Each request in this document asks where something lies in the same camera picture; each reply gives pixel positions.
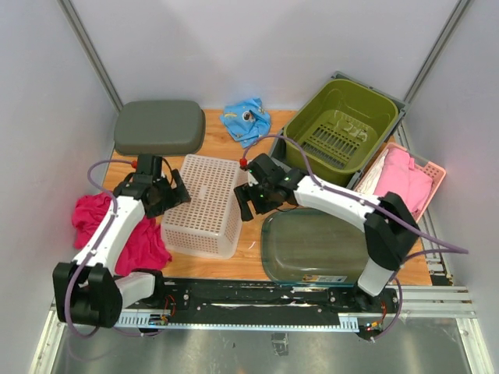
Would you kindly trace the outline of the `translucent blue plastic tub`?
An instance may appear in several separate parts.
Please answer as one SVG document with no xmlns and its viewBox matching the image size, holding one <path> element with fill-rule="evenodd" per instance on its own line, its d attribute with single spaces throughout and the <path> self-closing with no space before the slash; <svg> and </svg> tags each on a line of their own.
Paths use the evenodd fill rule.
<svg viewBox="0 0 499 374">
<path fill-rule="evenodd" d="M 264 272 L 278 284 L 354 284 L 368 261 L 363 232 L 310 208 L 265 218 L 260 256 Z"/>
</svg>

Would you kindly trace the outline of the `dark grey plastic tray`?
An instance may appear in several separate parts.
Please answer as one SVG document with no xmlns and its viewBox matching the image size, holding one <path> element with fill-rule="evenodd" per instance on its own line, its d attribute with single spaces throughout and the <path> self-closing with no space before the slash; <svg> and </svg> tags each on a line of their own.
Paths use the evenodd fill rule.
<svg viewBox="0 0 499 374">
<path fill-rule="evenodd" d="M 205 113 L 195 101 L 133 101 L 117 117 L 115 150 L 124 156 L 184 156 L 200 150 L 205 132 Z"/>
</svg>

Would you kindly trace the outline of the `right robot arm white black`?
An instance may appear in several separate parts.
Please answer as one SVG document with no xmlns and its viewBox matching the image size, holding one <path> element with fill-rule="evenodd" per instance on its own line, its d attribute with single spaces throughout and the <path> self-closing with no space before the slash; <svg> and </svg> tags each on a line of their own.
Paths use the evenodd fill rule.
<svg viewBox="0 0 499 374">
<path fill-rule="evenodd" d="M 285 171 L 265 153 L 251 161 L 240 159 L 239 167 L 248 174 L 248 182 L 234 188 L 243 221 L 287 203 L 330 214 L 364 233 L 368 260 L 353 301 L 361 311 L 375 309 L 419 237 L 419 226 L 402 198 L 393 192 L 382 197 L 357 193 L 298 168 Z"/>
</svg>

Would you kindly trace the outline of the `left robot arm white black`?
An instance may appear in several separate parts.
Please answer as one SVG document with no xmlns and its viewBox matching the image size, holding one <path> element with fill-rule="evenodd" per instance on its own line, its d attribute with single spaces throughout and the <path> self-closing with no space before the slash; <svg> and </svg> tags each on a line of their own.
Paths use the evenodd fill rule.
<svg viewBox="0 0 499 374">
<path fill-rule="evenodd" d="M 94 331 L 112 328 L 122 310 L 136 302 L 156 309 L 167 298 L 159 270 L 136 268 L 124 277 L 115 276 L 115 265 L 133 230 L 144 218 L 156 218 L 191 198 L 178 170 L 166 176 L 164 157 L 141 154 L 131 162 L 133 171 L 112 191 L 110 207 L 89 242 L 69 262 L 58 263 L 52 272 L 58 319 L 78 337 L 90 337 L 78 326 Z"/>
</svg>

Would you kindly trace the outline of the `olive green plastic basin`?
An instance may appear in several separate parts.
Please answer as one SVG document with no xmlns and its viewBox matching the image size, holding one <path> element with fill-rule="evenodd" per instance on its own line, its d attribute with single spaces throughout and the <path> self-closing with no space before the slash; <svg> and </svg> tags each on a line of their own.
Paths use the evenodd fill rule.
<svg viewBox="0 0 499 374">
<path fill-rule="evenodd" d="M 399 118 L 395 102 L 346 78 L 336 78 L 284 127 L 285 163 L 346 187 L 387 139 Z"/>
</svg>

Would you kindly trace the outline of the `white perforated plastic basket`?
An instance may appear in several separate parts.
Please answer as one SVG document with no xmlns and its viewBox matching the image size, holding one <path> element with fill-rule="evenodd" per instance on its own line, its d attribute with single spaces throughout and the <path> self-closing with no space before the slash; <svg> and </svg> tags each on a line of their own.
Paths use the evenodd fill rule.
<svg viewBox="0 0 499 374">
<path fill-rule="evenodd" d="M 180 175 L 191 201 L 167 210 L 161 222 L 166 249 L 188 256 L 234 256 L 242 219 L 234 188 L 246 182 L 237 161 L 189 154 Z"/>
</svg>

